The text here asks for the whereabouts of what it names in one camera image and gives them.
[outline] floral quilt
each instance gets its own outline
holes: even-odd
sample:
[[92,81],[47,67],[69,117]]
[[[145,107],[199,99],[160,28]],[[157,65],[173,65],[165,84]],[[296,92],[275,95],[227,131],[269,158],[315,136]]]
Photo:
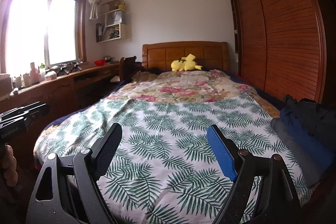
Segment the floral quilt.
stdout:
[[[312,190],[301,169],[272,131],[270,115],[248,93],[201,103],[113,99],[101,100],[41,135],[34,150],[41,163],[51,152],[74,155],[118,122],[122,141],[107,174],[98,181],[115,218],[138,224],[212,223],[232,182],[221,172],[207,141],[211,124],[254,155],[282,155],[300,203],[309,200]],[[251,217],[259,183],[256,177],[242,222]]]
[[262,99],[254,88],[230,80],[223,71],[178,71],[154,75],[137,72],[132,83],[112,93],[111,100],[142,100],[160,103],[216,102],[248,93],[271,117],[279,117],[279,111]]

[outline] window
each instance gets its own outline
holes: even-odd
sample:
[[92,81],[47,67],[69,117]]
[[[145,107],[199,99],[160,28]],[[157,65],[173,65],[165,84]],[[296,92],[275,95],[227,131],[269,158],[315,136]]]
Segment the window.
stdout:
[[30,63],[46,67],[85,61],[83,0],[12,0],[6,30],[6,73],[19,75]]

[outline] blue clothing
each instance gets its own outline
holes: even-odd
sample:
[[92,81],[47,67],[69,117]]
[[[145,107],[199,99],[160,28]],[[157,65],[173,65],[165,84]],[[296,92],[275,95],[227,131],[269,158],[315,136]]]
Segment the blue clothing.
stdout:
[[334,160],[334,152],[325,148],[315,137],[308,135],[308,131],[289,108],[285,107],[280,111],[280,119],[295,142],[310,155],[322,171],[326,171]]

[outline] wooden window frame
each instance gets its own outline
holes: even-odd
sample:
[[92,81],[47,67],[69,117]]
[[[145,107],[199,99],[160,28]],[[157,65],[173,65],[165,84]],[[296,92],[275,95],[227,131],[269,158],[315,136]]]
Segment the wooden window frame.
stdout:
[[[2,24],[1,37],[0,37],[0,72],[6,72],[6,30],[8,26],[9,11],[13,0],[8,0],[4,20]],[[77,39],[76,46],[78,47],[78,58],[83,62],[87,62],[86,57],[86,44],[85,44],[85,15],[86,15],[86,0],[78,0],[78,20],[75,23],[75,37]]]

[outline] wooden chair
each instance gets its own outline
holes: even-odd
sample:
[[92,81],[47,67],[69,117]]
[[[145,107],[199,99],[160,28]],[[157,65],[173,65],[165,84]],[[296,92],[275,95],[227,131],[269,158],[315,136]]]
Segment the wooden chair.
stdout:
[[136,58],[137,58],[136,56],[128,57],[128,58],[123,57],[120,60],[120,65],[119,65],[120,82],[122,82],[128,77],[132,77],[139,71],[139,68],[135,64]]

